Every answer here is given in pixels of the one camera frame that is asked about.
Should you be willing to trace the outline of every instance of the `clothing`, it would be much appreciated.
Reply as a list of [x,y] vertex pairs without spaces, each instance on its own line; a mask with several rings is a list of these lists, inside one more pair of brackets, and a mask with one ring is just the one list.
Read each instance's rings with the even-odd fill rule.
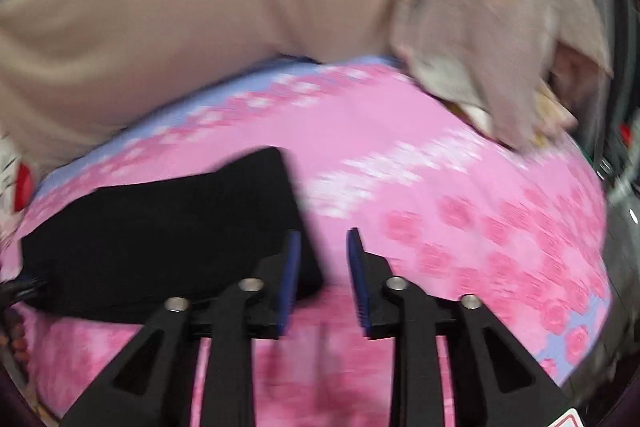
[[0,124],[43,172],[278,54],[388,52],[393,0],[0,0]]
[[14,234],[20,222],[15,208],[20,155],[8,135],[0,129],[0,251]]
[[400,0],[392,44],[427,92],[520,151],[574,123],[543,83],[550,68],[571,104],[610,72],[593,0]]
[[282,154],[258,150],[218,171],[99,188],[21,241],[24,273],[56,315],[143,323],[167,298],[210,298],[302,234],[298,298],[322,285]]
[[[613,0],[595,0],[598,11],[604,22],[604,28],[609,45],[609,56],[613,57],[615,48],[615,22]],[[607,97],[609,96],[610,79],[607,75],[598,83],[598,89],[574,108],[574,114],[579,125],[574,132],[574,139],[578,145],[593,158],[594,165],[600,165],[604,151],[606,135],[605,115]]]

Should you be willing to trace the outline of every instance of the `beige shirt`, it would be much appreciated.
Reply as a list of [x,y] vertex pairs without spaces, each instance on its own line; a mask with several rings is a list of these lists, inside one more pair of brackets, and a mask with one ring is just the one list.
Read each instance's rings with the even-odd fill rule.
[[386,51],[392,0],[0,0],[0,124],[48,171],[277,54]]

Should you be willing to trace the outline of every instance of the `black garment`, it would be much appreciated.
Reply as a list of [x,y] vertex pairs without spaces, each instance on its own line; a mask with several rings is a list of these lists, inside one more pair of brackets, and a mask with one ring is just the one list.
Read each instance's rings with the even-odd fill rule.
[[322,285],[282,155],[267,148],[216,172],[99,188],[22,239],[24,273],[47,280],[37,309],[143,323],[172,296],[215,296],[302,234],[298,298]]

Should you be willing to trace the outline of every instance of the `pink fabric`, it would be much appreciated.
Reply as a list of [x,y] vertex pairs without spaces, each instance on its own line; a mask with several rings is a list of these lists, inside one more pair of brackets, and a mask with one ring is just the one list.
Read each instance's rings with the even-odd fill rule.
[[[202,107],[43,194],[17,236],[96,187],[207,171],[265,144],[288,152],[331,285],[295,311],[285,338],[256,343],[260,427],[386,425],[391,343],[366,341],[357,326],[350,227],[428,293],[481,296],[556,381],[593,344],[609,305],[604,200],[579,150],[566,139],[536,156],[510,153],[387,66],[288,75]],[[16,242],[2,275],[19,266]],[[26,313],[31,372],[58,414],[136,331]],[[446,370],[444,377],[452,425]]]

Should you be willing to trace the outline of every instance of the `beige fabric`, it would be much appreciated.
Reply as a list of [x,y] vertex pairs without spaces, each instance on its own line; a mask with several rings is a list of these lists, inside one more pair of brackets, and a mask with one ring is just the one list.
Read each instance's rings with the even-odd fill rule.
[[610,69],[593,0],[400,0],[392,43],[427,92],[520,151],[575,124],[542,81],[552,65],[568,102]]
[[0,0],[0,123],[45,170],[276,54],[386,51],[392,0]]
[[0,129],[0,252],[18,228],[21,212],[15,212],[15,185],[20,153],[7,134]]

